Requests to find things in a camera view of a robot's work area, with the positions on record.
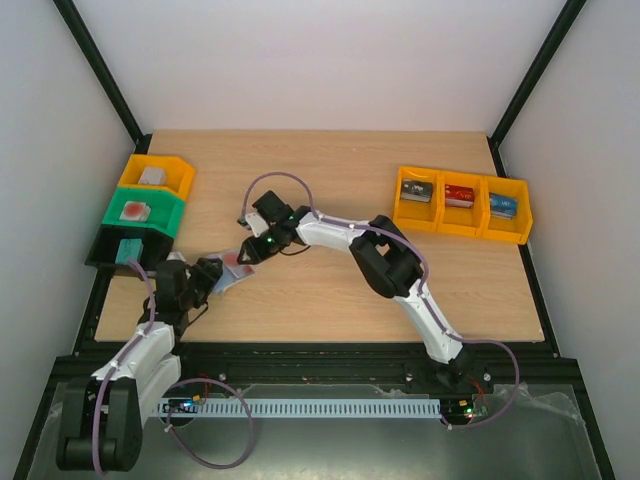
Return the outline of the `white card holder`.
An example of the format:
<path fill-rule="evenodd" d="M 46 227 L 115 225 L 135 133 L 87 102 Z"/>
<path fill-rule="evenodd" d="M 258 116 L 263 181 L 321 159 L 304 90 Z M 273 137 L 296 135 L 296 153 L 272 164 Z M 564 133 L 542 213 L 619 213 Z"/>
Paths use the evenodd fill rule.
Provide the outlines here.
<path fill-rule="evenodd" d="M 207 259 L 220 260 L 222 262 L 222 275 L 213 287 L 213 294 L 223 295 L 232 286 L 247 280 L 255 274 L 255 270 L 251 265 L 238 262 L 239 254 L 240 250 L 236 248 L 206 255 Z"/>

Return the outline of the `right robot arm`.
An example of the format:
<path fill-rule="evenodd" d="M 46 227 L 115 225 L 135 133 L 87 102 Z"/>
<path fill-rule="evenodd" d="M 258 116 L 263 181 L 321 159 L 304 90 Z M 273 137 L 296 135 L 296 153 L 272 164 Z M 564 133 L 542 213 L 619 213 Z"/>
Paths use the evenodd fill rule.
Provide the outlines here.
<path fill-rule="evenodd" d="M 406 312 L 436 363 L 438 384 L 455 392 L 470 381 L 473 357 L 427 286 L 426 261 L 390 218 L 353 221 L 311 206 L 294 209 L 269 190 L 241 211 L 238 223 L 251 232 L 238 254 L 243 265 L 258 265 L 292 244 L 350 254 L 368 286 Z"/>

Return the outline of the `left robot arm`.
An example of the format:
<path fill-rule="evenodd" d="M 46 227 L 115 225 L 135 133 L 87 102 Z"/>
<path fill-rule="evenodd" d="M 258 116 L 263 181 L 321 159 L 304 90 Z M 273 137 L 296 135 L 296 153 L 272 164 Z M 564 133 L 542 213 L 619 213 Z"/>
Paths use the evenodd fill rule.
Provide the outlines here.
<path fill-rule="evenodd" d="M 146 421 L 181 375 L 173 350 L 189 314 L 208 307 L 223 272 L 219 258 L 157 264 L 155 277 L 145 281 L 149 296 L 134 334 L 104 366 L 65 388 L 56 445 L 60 470 L 102 475 L 133 468 Z"/>

